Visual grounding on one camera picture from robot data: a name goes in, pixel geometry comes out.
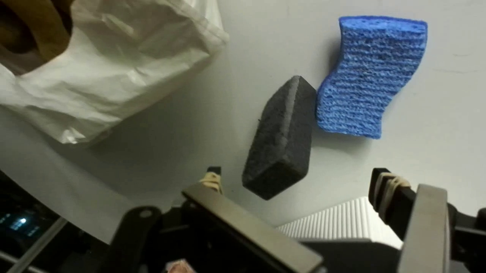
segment sponge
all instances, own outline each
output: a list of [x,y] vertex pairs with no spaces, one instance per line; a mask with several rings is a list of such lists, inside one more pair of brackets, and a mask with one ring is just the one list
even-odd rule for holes
[[318,91],[318,126],[333,134],[382,137],[382,117],[421,64],[427,23],[342,17],[342,53]]
[[295,76],[268,102],[250,150],[244,185],[272,199],[309,171],[316,90]]

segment plastic bag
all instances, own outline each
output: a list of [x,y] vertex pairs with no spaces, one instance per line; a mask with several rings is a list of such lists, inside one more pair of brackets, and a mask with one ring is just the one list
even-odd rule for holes
[[16,76],[0,105],[64,144],[102,132],[175,91],[227,44],[218,0],[75,0],[69,49]]

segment blue sponge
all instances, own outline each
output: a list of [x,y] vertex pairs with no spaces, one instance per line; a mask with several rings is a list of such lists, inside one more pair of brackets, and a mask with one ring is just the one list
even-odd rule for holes
[[333,134],[382,137],[382,115],[424,56],[427,23],[342,17],[342,55],[318,93],[318,124]]

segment black eraser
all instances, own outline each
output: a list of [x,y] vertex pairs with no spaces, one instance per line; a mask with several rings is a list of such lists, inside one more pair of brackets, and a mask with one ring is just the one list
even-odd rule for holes
[[268,200],[306,177],[315,111],[316,90],[301,76],[271,97],[244,171],[248,190]]

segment white surface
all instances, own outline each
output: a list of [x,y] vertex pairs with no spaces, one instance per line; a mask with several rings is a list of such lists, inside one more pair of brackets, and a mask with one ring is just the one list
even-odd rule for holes
[[[468,211],[486,205],[486,2],[222,0],[221,11],[228,49],[105,143],[46,143],[2,114],[0,168],[105,241],[125,208],[168,208],[212,164],[224,167],[227,194],[272,225],[368,194],[377,165],[414,185],[444,187]],[[259,199],[242,187],[242,171],[266,100],[294,74],[319,86],[339,44],[338,18],[360,14],[430,27],[420,71],[386,111],[383,140],[316,132],[309,176],[271,202]]]
[[278,228],[300,241],[371,240],[401,249],[403,241],[383,223],[368,197],[359,197]]

